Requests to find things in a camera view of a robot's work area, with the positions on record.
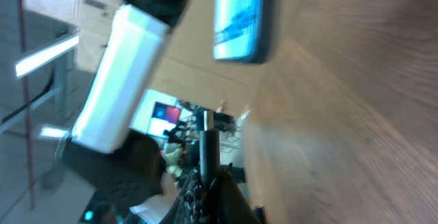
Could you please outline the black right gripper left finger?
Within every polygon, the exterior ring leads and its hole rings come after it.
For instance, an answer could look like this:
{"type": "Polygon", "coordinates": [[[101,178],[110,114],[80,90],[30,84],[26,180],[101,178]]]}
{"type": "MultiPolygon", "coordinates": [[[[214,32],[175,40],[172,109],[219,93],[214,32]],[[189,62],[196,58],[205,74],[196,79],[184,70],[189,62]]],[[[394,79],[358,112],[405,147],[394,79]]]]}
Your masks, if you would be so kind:
{"type": "Polygon", "coordinates": [[[207,224],[209,214],[204,206],[205,195],[199,169],[192,169],[172,207],[159,224],[207,224]]]}

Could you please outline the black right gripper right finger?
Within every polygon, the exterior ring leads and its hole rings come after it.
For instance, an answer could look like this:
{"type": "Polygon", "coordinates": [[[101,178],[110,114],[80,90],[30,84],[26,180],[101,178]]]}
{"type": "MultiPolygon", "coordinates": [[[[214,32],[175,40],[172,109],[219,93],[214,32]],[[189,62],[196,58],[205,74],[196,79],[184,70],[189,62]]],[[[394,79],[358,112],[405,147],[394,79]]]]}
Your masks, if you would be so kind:
{"type": "Polygon", "coordinates": [[[255,212],[235,181],[232,164],[221,166],[210,185],[210,223],[262,224],[262,209],[255,212]]]}

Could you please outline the Samsung Galaxy smartphone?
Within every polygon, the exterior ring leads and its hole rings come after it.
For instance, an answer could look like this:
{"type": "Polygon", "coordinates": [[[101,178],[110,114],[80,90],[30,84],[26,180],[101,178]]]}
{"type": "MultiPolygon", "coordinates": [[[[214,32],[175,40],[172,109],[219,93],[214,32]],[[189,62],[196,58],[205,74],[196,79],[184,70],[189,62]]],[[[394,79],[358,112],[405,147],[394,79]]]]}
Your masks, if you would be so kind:
{"type": "Polygon", "coordinates": [[[213,57],[247,64],[256,60],[263,31],[265,0],[215,0],[213,57]]]}

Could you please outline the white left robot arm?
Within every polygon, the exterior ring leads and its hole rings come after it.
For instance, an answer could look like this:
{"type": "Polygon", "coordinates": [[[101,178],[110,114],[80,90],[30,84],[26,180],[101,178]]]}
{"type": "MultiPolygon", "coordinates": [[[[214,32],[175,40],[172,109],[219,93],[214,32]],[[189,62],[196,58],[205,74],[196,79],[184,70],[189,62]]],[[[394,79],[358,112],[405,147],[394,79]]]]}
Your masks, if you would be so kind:
{"type": "Polygon", "coordinates": [[[55,157],[119,208],[163,192],[157,143],[133,130],[133,115],[188,0],[125,0],[86,102],[55,157]]]}

